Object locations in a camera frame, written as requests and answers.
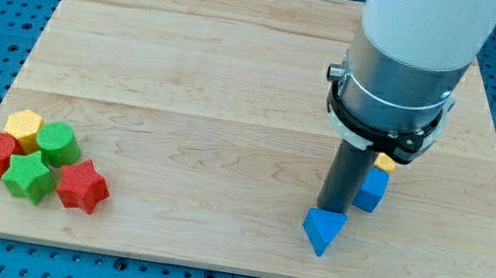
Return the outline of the black flange mount ring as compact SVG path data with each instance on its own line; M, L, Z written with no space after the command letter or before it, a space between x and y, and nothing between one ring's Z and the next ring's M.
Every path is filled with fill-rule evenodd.
M330 83L326 110L331 127L346 143L358 150L386 154L396 163L405 165L428 151L439 139L454 103L455 100L450 99L450 107L442 105L439 115L429 124L406 134L378 130L361 122L343 105L335 82Z

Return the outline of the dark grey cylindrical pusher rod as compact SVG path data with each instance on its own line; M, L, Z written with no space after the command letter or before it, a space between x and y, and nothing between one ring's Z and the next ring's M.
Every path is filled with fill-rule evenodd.
M342 140L320 189L318 208L345 214L377 156L375 151L359 150Z

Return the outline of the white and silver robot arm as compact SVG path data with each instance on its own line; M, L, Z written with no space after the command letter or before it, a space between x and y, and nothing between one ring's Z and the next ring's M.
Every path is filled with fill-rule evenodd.
M410 164L441 135L453 92L496 27L496 0L366 0L326 110L341 144L320 189L344 213L380 153Z

